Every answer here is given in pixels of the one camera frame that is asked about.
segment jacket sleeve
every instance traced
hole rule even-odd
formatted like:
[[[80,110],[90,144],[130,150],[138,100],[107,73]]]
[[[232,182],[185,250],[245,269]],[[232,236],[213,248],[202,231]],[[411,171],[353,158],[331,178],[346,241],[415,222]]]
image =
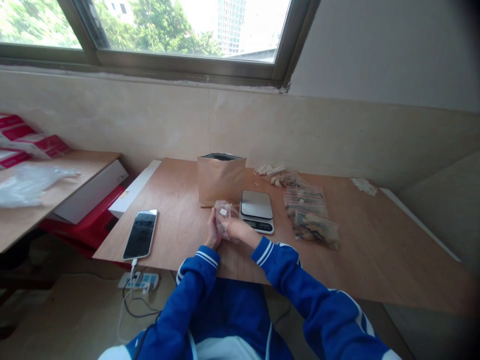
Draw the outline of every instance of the jacket sleeve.
[[[305,319],[305,339],[320,359],[400,359],[349,295],[327,289],[302,269],[291,246],[275,245],[264,236],[251,258]]]
[[[200,246],[195,256],[185,259],[176,275],[176,289],[168,298],[156,324],[151,327],[143,341],[139,359],[178,359],[185,348],[190,348],[189,323],[197,307],[212,291],[220,256],[207,246]],[[133,358],[145,330],[141,331],[125,347],[129,358]],[[113,355],[126,353],[123,346],[106,350],[99,360],[110,359]]]

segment red and white box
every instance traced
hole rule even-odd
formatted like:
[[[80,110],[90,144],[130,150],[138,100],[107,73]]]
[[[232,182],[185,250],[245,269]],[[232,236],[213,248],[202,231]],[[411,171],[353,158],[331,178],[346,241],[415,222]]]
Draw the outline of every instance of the red and white box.
[[[35,130],[28,125],[3,128],[0,129],[0,142],[1,144],[9,143],[30,134],[35,134]]]
[[[34,158],[53,159],[64,155],[70,150],[57,135],[34,133],[12,141],[9,144],[12,149],[23,150]]]
[[[22,150],[0,148],[0,169],[8,169],[20,164],[31,156]]]
[[[24,125],[25,122],[18,115],[0,114],[0,129]]]
[[[8,148],[10,142],[29,134],[35,134],[35,130],[18,115],[0,114],[0,145]]]

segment kraft paper bag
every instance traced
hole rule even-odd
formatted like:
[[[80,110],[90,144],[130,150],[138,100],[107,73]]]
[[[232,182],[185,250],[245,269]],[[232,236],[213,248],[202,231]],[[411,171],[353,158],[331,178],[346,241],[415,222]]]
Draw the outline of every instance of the kraft paper bag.
[[[213,207],[217,200],[240,206],[245,187],[247,158],[211,153],[197,158],[198,200],[201,207]]]

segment wooden table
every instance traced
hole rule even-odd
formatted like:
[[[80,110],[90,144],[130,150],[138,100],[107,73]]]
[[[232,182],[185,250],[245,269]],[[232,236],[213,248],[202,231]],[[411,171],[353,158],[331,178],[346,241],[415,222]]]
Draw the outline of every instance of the wooden table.
[[[340,223],[340,251],[295,240],[285,215],[284,189],[270,185],[252,169],[246,170],[245,189],[270,194],[275,233],[269,238],[295,247],[303,268],[314,278],[364,300],[450,313],[469,308],[474,278],[383,192],[369,196],[342,177],[302,177],[323,186],[329,216]],[[210,209],[199,207],[197,163],[165,159],[94,258],[122,261],[135,215],[149,209],[158,209],[160,215],[151,254],[139,264],[176,271],[207,236]],[[223,241],[217,251],[219,277],[268,284],[247,246]]]
[[[17,240],[50,214],[63,201],[85,185],[91,178],[113,163],[120,156],[117,152],[72,150],[51,160],[33,159],[23,165],[59,166],[80,171],[76,177],[56,182],[41,198],[41,206],[0,209],[0,253],[8,250]],[[0,183],[15,174],[15,166],[0,171]]]

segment tree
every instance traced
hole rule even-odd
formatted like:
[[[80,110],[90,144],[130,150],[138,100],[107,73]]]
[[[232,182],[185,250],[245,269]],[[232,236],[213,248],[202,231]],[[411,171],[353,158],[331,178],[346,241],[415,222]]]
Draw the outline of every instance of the tree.
[[[171,0],[130,0],[133,22],[112,14],[104,0],[93,0],[114,50],[221,56],[212,32],[196,34],[182,5]],[[80,48],[57,0],[0,0],[0,41]]]
[[[102,0],[94,3],[114,49],[221,56],[213,33],[197,35],[178,1],[172,4],[171,0],[130,0],[133,24],[112,15]]]
[[[0,0],[0,41],[80,48],[57,0]]]

